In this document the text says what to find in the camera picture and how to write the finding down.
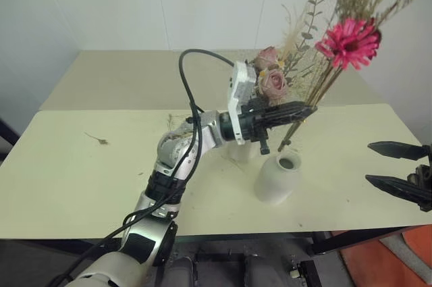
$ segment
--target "white wall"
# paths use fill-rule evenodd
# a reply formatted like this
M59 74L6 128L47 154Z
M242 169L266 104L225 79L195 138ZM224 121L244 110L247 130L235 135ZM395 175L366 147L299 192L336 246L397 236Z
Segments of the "white wall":
M78 49L277 45L287 29L281 4L294 15L305 1L0 0L0 115L22 130ZM333 4L323 4L327 15ZM431 18L430 0L414 2L384 26L378 58L361 71L424 142L431 140Z

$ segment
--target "white table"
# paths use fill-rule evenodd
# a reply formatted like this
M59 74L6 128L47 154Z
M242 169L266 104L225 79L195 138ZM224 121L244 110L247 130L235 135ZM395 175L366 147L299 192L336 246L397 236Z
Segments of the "white table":
M188 114L40 111L0 167L0 238L100 238L118 227L146 186L170 112ZM270 133L273 153L283 134ZM236 164L225 149L212 150L184 194L178 235L432 223L430 213L365 180L365 174L405 178L426 162L378 155L367 148L378 140L418 144L388 105L320 108L294 140L302 155L302 184L277 207L261 203L252 191L266 157Z

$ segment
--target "flower bouquet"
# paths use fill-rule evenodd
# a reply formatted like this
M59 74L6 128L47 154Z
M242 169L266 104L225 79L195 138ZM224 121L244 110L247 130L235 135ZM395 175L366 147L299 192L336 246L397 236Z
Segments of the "flower bouquet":
M267 105L303 100L316 106L349 65L360 70L370 64L382 39L380 26L413 0L396 0L380 11L382 1L336 0L323 38L314 42L324 0L308 0L294 27L290 25L283 46L267 47L250 62L257 76L256 96ZM290 144L300 125L291 125L279 152Z

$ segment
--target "floor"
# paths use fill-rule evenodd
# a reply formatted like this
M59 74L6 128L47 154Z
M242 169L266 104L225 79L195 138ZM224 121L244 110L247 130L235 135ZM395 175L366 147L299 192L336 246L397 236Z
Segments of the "floor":
M292 263L310 259L304 252L306 239L267 238L261 240L231 240L217 242L183 242L173 247L171 260L195 253L245 253L260 255L277 270L287 287L304 287L301 279L292 279L288 268ZM54 253L31 244L0 240L0 286L41 287L73 261L73 256ZM339 253L313 258L323 287L353 287L352 280ZM86 261L82 267L91 262ZM155 270L148 273L144 287L153 287ZM237 263L199 263L200 287L242 286Z

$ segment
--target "dried flower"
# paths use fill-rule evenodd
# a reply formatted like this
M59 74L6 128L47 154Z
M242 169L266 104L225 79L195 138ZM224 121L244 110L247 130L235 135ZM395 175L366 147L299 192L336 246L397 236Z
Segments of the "dried flower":
M258 71L271 68L271 66L277 65L277 51L274 46L269 46L263 49L255 57L254 65Z
M369 65L366 57L376 56L379 38L374 26L364 20L348 18L343 24L336 24L333 30L328 30L327 35L327 38L315 44L315 48L333 59L335 68L342 65L345 70L351 63L359 70L359 63Z
M277 105L287 92L284 74L280 70L266 70L259 79L258 89L269 99L270 105Z

